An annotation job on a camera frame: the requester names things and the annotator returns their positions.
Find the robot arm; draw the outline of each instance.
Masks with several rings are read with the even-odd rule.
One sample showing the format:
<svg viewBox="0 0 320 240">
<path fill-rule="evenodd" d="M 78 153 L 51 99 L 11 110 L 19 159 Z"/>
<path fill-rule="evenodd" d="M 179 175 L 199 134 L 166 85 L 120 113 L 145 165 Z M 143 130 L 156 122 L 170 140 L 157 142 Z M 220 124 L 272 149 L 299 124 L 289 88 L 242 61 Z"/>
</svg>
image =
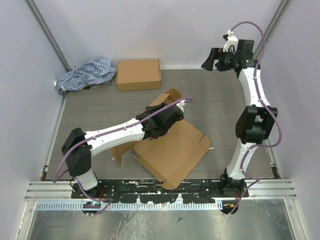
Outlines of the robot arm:
<svg viewBox="0 0 320 240">
<path fill-rule="evenodd" d="M 135 118 L 123 124 L 102 130 L 86 132 L 83 132 L 81 128 L 72 130 L 61 148 L 63 155 L 75 144 L 85 139 L 91 140 L 77 147 L 66 158 L 65 162 L 69 174 L 81 183 L 86 192 L 91 191 L 91 194 L 94 196 L 95 191 L 99 190 L 99 186 L 97 177 L 91 168 L 91 158 L 107 149 L 124 143 L 148 138 L 157 139 L 158 137 L 164 136 L 175 122 L 184 118 L 184 104 L 185 101 L 180 101 L 176 105 L 172 105 L 166 109 L 165 103 L 157 106 L 147 106 L 145 110 Z M 148 118 L 148 116 L 161 109 L 164 109 L 161 114 L 156 114 Z"/>
<path fill-rule="evenodd" d="M 266 99 L 260 78 L 260 66 L 257 67 L 256 74 L 254 74 L 258 62 L 253 59 L 254 41 L 238 40 L 230 30 L 223 38 L 226 40 L 224 47 L 212 48 L 208 59 L 201 67 L 207 71 L 212 71 L 214 66 L 220 72 L 234 70 L 243 88 L 246 108 L 235 126 L 235 135 L 238 138 L 237 146 L 230 164 L 220 178 L 221 190 L 241 191 L 245 179 L 243 171 L 246 172 L 252 155 L 258 145 L 268 139 L 275 123 L 260 100 L 263 100 L 275 116 L 278 115 L 278 110 L 275 107 L 270 107 Z M 255 84 L 254 75 L 256 75 L 257 84 Z"/>
</svg>

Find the gray floor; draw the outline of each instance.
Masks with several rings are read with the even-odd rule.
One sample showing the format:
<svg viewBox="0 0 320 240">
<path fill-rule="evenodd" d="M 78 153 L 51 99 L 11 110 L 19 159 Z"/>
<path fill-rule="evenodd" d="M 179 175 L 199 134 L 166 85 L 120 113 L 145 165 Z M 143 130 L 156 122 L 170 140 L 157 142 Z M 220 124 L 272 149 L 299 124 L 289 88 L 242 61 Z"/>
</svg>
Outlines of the gray floor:
<svg viewBox="0 0 320 240">
<path fill-rule="evenodd" d="M 244 200 L 219 210 L 36 211 L 28 240 L 294 240 L 283 200 Z"/>
<path fill-rule="evenodd" d="M 237 145 L 235 125 L 245 108 L 245 97 L 236 74 L 208 72 L 202 69 L 162 70 L 162 88 L 143 91 L 117 90 L 110 87 L 71 92 L 66 101 L 53 147 L 47 179 L 52 179 L 62 159 L 61 146 L 72 129 L 95 131 L 128 121 L 143 110 L 160 93 L 176 88 L 193 102 L 185 106 L 185 119 L 209 136 L 211 147 L 189 178 L 219 178 L 229 164 Z M 98 178 L 153 178 L 132 152 L 125 155 L 122 167 L 113 161 L 109 151 L 92 159 Z M 273 177 L 265 149 L 258 149 L 248 173 L 262 178 Z"/>
</svg>

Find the closed cardboard box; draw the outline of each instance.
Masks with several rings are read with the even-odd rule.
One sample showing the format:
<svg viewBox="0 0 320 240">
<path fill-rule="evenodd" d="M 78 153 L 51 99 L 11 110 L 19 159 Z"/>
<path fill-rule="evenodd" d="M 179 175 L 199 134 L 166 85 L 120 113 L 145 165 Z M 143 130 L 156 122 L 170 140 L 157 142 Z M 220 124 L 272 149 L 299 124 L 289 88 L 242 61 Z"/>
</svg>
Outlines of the closed cardboard box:
<svg viewBox="0 0 320 240">
<path fill-rule="evenodd" d="M 161 88 L 159 59 L 119 61 L 116 85 L 119 91 Z"/>
</svg>

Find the white wall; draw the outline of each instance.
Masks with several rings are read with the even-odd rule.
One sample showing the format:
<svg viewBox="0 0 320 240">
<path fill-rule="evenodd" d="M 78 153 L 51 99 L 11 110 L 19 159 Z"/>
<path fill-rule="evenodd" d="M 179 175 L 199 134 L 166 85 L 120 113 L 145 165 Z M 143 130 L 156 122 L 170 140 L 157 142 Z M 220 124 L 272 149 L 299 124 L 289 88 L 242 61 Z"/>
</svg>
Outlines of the white wall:
<svg viewBox="0 0 320 240">
<path fill-rule="evenodd" d="M 160 58 L 167 68 L 199 68 L 241 21 L 263 30 L 281 0 L 34 0 L 69 65 L 93 57 Z M 237 37 L 260 40 L 252 26 Z"/>
<path fill-rule="evenodd" d="M 17 233 L 30 180 L 37 180 L 65 72 L 23 0 L 0 2 L 0 235 Z"/>
<path fill-rule="evenodd" d="M 268 42 L 262 84 L 278 107 L 283 142 L 274 149 L 294 184 L 310 239 L 320 239 L 320 2 L 295 0 Z M 277 131 L 271 135 L 277 140 Z"/>
</svg>

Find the metal plate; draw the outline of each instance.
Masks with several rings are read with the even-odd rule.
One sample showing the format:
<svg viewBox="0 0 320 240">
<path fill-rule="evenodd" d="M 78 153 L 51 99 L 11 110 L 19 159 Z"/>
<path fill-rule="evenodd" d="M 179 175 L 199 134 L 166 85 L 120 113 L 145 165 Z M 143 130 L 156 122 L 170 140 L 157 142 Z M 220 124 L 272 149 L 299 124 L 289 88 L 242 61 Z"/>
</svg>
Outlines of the metal plate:
<svg viewBox="0 0 320 240">
<path fill-rule="evenodd" d="M 283 200 L 246 200 L 231 217 L 219 210 L 36 211 L 28 240 L 293 240 Z"/>
</svg>

